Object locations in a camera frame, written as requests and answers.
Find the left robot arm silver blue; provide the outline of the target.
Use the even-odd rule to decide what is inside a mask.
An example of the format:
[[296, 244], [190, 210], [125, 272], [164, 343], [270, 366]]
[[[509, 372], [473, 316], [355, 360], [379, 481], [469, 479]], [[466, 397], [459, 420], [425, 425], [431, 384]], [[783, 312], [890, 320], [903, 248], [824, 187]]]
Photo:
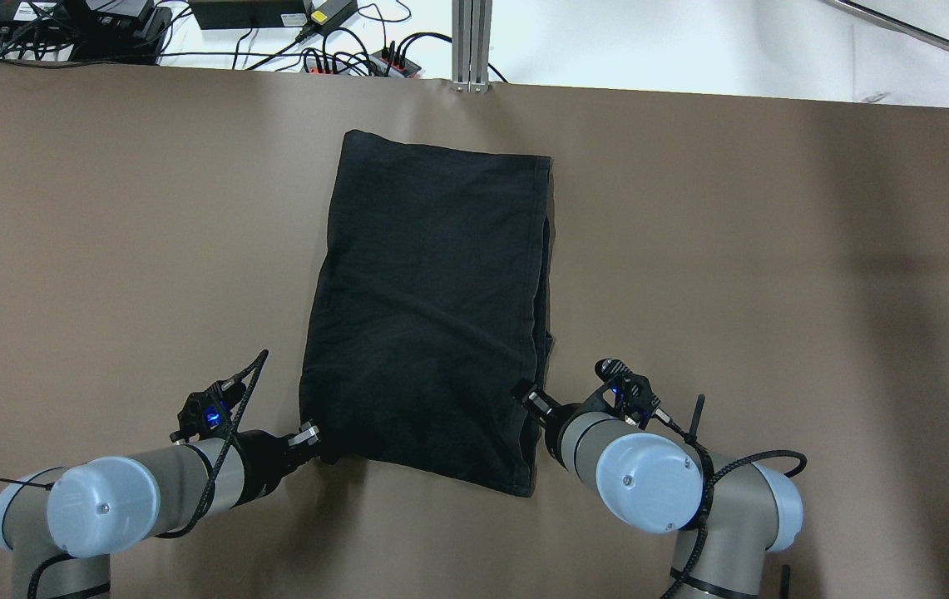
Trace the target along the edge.
[[314, 422], [281, 437], [235, 431], [249, 390], [234, 376], [190, 394], [164, 448], [7, 480], [0, 549], [12, 557], [12, 596], [106, 598], [113, 554], [269, 496], [317, 458]]

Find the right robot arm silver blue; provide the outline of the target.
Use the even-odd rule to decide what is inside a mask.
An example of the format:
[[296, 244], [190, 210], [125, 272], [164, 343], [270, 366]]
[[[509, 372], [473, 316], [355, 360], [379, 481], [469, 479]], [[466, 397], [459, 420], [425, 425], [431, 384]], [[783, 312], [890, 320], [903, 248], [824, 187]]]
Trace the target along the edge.
[[615, 518], [675, 536], [665, 598], [755, 598], [767, 555], [789, 549], [803, 527], [793, 479], [808, 458], [789, 448], [711, 452], [697, 435], [704, 397], [684, 428], [621, 360], [593, 370], [601, 384], [583, 402], [561, 404], [528, 379], [512, 398], [542, 429], [551, 458]]

